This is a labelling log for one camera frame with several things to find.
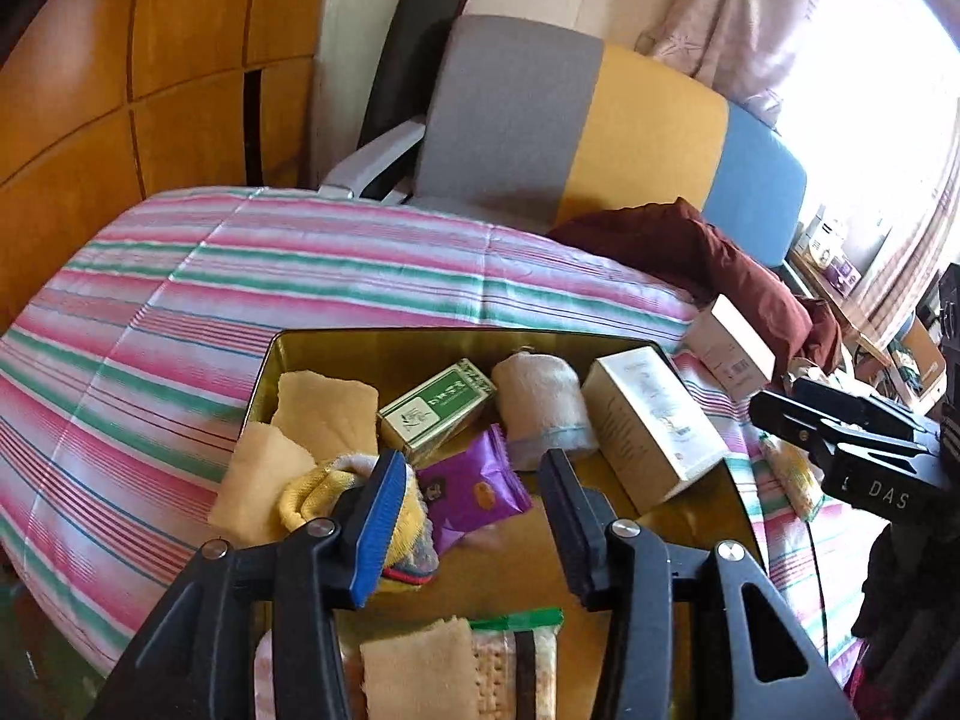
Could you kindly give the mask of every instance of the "gray fabric panel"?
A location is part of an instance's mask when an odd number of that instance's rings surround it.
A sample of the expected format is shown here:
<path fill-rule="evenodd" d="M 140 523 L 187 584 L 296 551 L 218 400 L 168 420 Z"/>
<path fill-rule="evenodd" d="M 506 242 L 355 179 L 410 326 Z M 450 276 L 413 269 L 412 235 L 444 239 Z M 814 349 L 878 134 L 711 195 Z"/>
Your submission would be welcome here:
<path fill-rule="evenodd" d="M 553 213 L 550 218 L 537 218 L 535 215 L 512 212 L 501 203 L 488 203 L 486 200 L 461 200 L 450 197 L 416 196 L 407 200 L 404 205 L 419 208 L 422 211 L 441 211 L 458 217 L 475 218 L 489 224 L 499 224 L 501 227 L 512 227 L 538 235 L 545 235 L 553 226 Z"/>
<path fill-rule="evenodd" d="M 414 195 L 457 200 L 474 218 L 504 214 L 549 226 L 602 57 L 602 41 L 570 29 L 505 16 L 457 20 Z"/>

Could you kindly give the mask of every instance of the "window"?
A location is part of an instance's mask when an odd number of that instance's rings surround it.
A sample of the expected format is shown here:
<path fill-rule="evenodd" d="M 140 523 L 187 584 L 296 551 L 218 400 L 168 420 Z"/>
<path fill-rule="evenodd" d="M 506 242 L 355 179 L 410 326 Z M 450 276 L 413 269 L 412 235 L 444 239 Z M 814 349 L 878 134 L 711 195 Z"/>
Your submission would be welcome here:
<path fill-rule="evenodd" d="M 846 215 L 861 272 L 933 203 L 958 98 L 960 52 L 923 0 L 820 0 L 778 129 L 808 172 L 800 218 Z"/>

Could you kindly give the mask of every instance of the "blue fabric panel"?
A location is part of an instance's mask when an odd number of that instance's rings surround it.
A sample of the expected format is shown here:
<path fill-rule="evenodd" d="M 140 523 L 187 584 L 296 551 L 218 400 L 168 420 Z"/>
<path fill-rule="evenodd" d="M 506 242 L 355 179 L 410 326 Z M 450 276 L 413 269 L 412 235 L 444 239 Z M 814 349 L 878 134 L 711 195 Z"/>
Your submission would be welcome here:
<path fill-rule="evenodd" d="M 704 218 L 760 264 L 775 268 L 793 238 L 806 171 L 772 129 L 728 105 L 727 135 Z"/>

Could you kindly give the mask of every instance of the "green floor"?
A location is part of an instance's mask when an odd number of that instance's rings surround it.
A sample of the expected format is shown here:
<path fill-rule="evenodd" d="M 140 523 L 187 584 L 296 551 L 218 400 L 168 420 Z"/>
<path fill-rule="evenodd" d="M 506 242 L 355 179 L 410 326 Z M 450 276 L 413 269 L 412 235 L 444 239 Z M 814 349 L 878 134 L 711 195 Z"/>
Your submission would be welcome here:
<path fill-rule="evenodd" d="M 85 717 L 103 677 L 54 628 L 13 570 L 0 570 L 0 720 Z"/>

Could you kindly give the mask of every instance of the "yellow fabric panel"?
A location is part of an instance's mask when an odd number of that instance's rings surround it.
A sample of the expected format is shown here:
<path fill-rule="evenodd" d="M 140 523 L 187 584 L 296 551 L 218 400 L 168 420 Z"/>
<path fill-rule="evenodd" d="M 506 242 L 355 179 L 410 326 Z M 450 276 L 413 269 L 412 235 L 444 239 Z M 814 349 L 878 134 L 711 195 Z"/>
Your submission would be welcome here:
<path fill-rule="evenodd" d="M 610 44 L 556 222 L 683 196 L 703 208 L 727 133 L 727 101 Z"/>

